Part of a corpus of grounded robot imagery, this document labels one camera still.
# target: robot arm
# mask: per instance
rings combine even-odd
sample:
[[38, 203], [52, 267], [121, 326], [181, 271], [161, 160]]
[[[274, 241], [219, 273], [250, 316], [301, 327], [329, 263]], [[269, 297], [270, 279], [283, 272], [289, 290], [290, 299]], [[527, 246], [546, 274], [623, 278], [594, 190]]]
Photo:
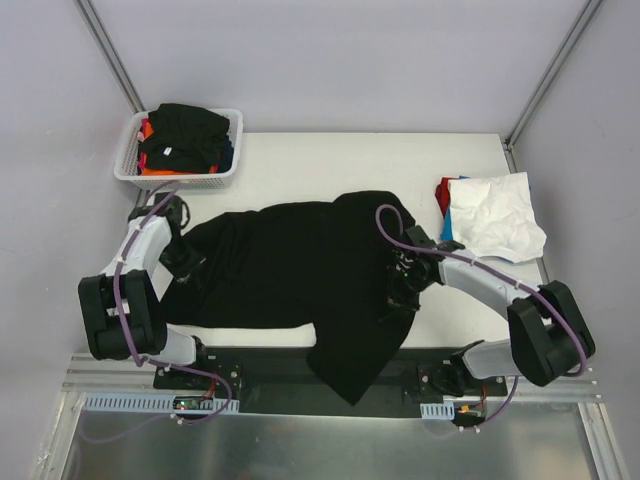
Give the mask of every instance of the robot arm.
[[[162, 194], [156, 195], [156, 206], [162, 198]], [[115, 309], [113, 281], [115, 268], [134, 232], [139, 235], [127, 254], [120, 276], [120, 291], [136, 350], [174, 365], [197, 364], [199, 355], [206, 356], [197, 338], [171, 330], [160, 318], [159, 302], [151, 284], [158, 261], [179, 282], [195, 281], [192, 274], [205, 261], [180, 235], [184, 227], [183, 206], [179, 197], [172, 198], [149, 219], [142, 231], [139, 231], [140, 222], [153, 207], [134, 209], [129, 216], [127, 237], [116, 257], [100, 275], [80, 282], [78, 293], [82, 315], [89, 348], [96, 359], [122, 360], [130, 355]], [[429, 285], [440, 283], [468, 293], [495, 310], [509, 324], [509, 340], [481, 340], [455, 354], [450, 368], [444, 370], [443, 384], [459, 383], [465, 377], [523, 375], [532, 383], [544, 386], [566, 375], [579, 363], [574, 341], [553, 320], [543, 321], [550, 318], [550, 312], [530, 293], [468, 262], [446, 256], [455, 251], [457, 256], [473, 259], [473, 254], [463, 245], [457, 242], [436, 245], [418, 226], [406, 230], [405, 239], [414, 247], [431, 249], [432, 254], [394, 250], [396, 261], [390, 268], [388, 288], [390, 314], [381, 321], [388, 321], [397, 312], [418, 310], [418, 294]], [[434, 255], [434, 251], [443, 254]], [[595, 345], [569, 288], [554, 281], [532, 291], [540, 293], [562, 315], [579, 339], [586, 357], [591, 357]], [[441, 390], [455, 394], [463, 389], [443, 387]]]
[[[408, 229], [405, 240], [415, 247], [442, 251], [443, 255], [396, 250], [398, 261], [391, 272], [390, 305], [400, 310], [416, 310], [417, 293], [440, 283], [471, 295], [496, 311], [509, 325], [509, 339], [481, 340], [454, 355], [452, 367], [448, 369], [451, 378], [445, 383], [451, 385], [453, 377], [485, 379], [523, 375], [535, 385], [545, 386], [580, 362], [576, 345], [565, 329], [550, 318], [550, 312], [530, 293], [474, 266], [473, 262], [445, 256], [455, 251], [456, 256], [475, 259], [463, 245], [457, 242], [436, 245], [419, 226]], [[579, 339], [585, 356], [591, 357], [595, 344], [569, 288], [558, 281], [529, 288], [541, 294], [562, 315]]]
[[[159, 203], [162, 194], [156, 195]], [[201, 344], [195, 337], [167, 327], [159, 315], [159, 302], [151, 284], [158, 261], [181, 282], [191, 279], [205, 258], [180, 235], [183, 201], [174, 197], [146, 223], [127, 255], [120, 276], [123, 306], [136, 349], [148, 357], [174, 365], [196, 363]], [[125, 245], [140, 230], [142, 219], [152, 207], [135, 208], [129, 215], [129, 230], [114, 259], [94, 277], [83, 278], [78, 294], [91, 354], [98, 360], [129, 357], [124, 334], [115, 309], [113, 278]]]

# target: black t-shirt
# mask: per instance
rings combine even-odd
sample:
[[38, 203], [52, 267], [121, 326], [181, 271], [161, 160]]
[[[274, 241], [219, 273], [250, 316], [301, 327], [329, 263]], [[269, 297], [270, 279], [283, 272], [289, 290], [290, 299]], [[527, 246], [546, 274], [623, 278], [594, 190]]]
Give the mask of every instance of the black t-shirt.
[[[413, 315], [387, 312], [392, 246], [375, 222], [382, 204], [404, 227], [414, 219], [389, 192], [345, 194], [334, 202], [225, 213], [185, 240], [207, 261], [195, 281], [172, 282], [161, 301], [169, 323], [206, 328], [293, 328], [313, 323], [310, 368], [357, 403], [405, 340]], [[382, 222], [399, 234], [393, 212]]]

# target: black mounting plate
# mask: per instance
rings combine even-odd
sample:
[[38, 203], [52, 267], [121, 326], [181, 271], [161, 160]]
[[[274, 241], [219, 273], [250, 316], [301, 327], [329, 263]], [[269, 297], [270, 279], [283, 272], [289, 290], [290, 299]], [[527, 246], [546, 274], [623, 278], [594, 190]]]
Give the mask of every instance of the black mounting plate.
[[[403, 349], [384, 368], [362, 399], [351, 406], [323, 383], [307, 365], [308, 348], [207, 348], [211, 370], [229, 381], [244, 413], [420, 418], [421, 403], [441, 403], [442, 394], [428, 382], [429, 371], [460, 348]], [[482, 382], [467, 382], [465, 395], [481, 396]], [[489, 396], [506, 396], [504, 382], [484, 382]], [[206, 378], [186, 381], [156, 373], [154, 388], [199, 390]], [[226, 398], [220, 385], [217, 398]]]

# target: red cloth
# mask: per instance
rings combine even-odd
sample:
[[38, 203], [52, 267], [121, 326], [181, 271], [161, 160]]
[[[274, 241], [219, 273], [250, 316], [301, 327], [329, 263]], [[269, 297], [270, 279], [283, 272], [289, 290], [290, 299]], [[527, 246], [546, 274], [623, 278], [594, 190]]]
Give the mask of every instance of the red cloth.
[[451, 197], [449, 196], [449, 180], [456, 180], [456, 178], [442, 177], [440, 185], [436, 187], [436, 200], [438, 201], [443, 217], [447, 214], [447, 208], [449, 208], [449, 203], [451, 203]]

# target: metal pole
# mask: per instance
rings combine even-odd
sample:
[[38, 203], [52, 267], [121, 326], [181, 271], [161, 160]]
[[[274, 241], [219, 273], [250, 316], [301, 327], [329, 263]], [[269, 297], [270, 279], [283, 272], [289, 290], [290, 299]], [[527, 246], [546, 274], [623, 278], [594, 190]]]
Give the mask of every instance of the metal pole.
[[516, 122], [516, 126], [513, 128], [511, 134], [507, 137], [506, 143], [509, 150], [513, 148], [515, 143], [522, 135], [522, 132], [529, 123], [529, 120], [531, 120], [533, 113], [538, 108], [538, 105], [540, 105], [540, 102], [549, 91], [549, 88], [551, 87], [555, 79], [558, 77], [558, 73], [562, 70], [562, 67], [569, 58], [569, 55], [571, 55], [571, 52], [577, 45], [580, 38], [582, 38], [582, 35], [586, 31], [587, 27], [591, 23], [591, 20], [593, 20], [596, 12], [603, 3], [604, 0], [587, 0], [587, 2], [585, 3], [585, 6], [578, 15], [578, 18], [576, 18], [575, 22], [571, 26], [571, 29], [562, 41], [560, 48], [553, 57], [551, 64], [549, 65], [549, 67], [547, 67], [547, 70], [544, 72], [544, 75], [538, 82], [533, 95], [531, 95], [529, 102], [527, 102], [527, 106]]
[[104, 55], [111, 72], [116, 77], [116, 80], [122, 89], [122, 93], [124, 93], [129, 105], [131, 105], [131, 108], [135, 113], [144, 111], [145, 108], [142, 100], [140, 100], [140, 96], [133, 86], [133, 82], [131, 82], [129, 74], [124, 68], [122, 60], [120, 60], [118, 52], [113, 46], [113, 43], [111, 42], [111, 39], [98, 16], [98, 12], [93, 6], [93, 3], [91, 3], [91, 0], [74, 1], [80, 10], [82, 18], [84, 18], [87, 23], [87, 27], [89, 28], [91, 35]]

